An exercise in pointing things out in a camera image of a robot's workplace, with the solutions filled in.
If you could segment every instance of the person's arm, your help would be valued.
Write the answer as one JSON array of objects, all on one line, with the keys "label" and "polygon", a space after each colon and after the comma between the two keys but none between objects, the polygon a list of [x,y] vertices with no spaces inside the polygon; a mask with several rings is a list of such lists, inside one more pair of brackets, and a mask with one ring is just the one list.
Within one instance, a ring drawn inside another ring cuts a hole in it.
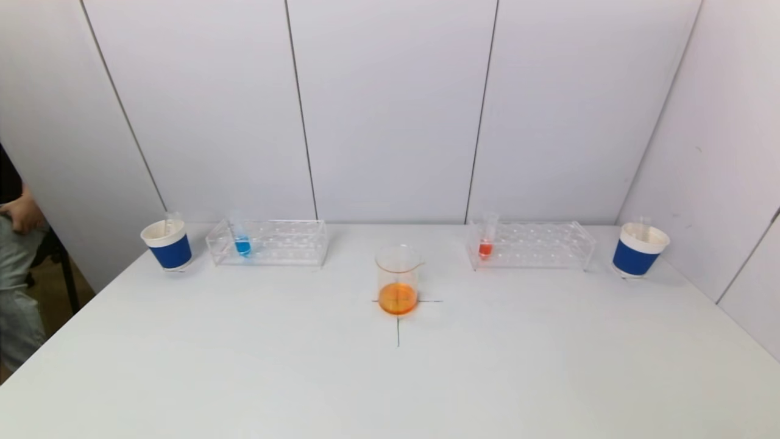
[{"label": "person's arm", "polygon": [[44,224],[44,214],[26,184],[22,185],[20,197],[0,207],[0,214],[11,218],[13,231],[22,235],[26,235]]}]

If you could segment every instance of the blue liquid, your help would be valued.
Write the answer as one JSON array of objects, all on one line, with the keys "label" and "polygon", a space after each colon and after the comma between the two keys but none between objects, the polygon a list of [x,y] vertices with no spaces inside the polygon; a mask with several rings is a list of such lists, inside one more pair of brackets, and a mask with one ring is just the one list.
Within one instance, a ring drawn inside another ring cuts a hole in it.
[{"label": "blue liquid", "polygon": [[252,255],[252,245],[249,243],[249,238],[246,236],[236,237],[236,250],[244,258],[250,257]]}]

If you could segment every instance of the paper cup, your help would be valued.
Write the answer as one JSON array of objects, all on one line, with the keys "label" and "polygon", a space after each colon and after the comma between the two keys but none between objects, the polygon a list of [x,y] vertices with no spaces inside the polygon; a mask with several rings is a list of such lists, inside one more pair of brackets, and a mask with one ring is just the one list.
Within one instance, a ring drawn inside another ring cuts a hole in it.
[{"label": "paper cup", "polygon": [[190,263],[193,253],[184,222],[173,221],[171,231],[165,234],[165,220],[157,221],[141,232],[141,239],[154,253],[163,269],[181,269]]},{"label": "paper cup", "polygon": [[636,235],[640,234],[642,227],[642,224],[626,223],[620,230],[620,241],[612,265],[623,277],[644,276],[669,245],[669,236],[655,227],[650,227],[649,242],[640,240]]}]

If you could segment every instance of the beaker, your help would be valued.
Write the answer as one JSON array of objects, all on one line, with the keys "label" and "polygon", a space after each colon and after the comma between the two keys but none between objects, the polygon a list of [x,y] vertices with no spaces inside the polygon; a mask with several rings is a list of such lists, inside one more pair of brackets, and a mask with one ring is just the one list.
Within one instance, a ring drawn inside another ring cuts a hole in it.
[{"label": "beaker", "polygon": [[406,314],[417,305],[418,268],[423,259],[409,245],[384,247],[376,257],[379,306],[394,316]]}]

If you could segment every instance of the chair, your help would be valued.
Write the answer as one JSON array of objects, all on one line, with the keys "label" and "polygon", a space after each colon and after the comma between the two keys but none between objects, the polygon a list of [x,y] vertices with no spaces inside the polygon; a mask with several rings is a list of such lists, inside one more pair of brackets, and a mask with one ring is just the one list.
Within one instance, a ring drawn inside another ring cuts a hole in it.
[{"label": "chair", "polygon": [[[62,266],[62,275],[65,277],[65,289],[68,291],[68,301],[70,302],[70,310],[73,315],[76,315],[81,308],[79,304],[79,296],[76,293],[76,281],[73,279],[73,268],[70,265],[70,256],[65,246],[57,237],[57,234],[53,229],[50,229],[38,250],[35,254],[35,259],[30,265],[30,268],[39,266],[48,257],[51,256],[51,261],[59,263]],[[35,285],[35,279],[31,273],[27,274],[27,286],[32,287]]]}]

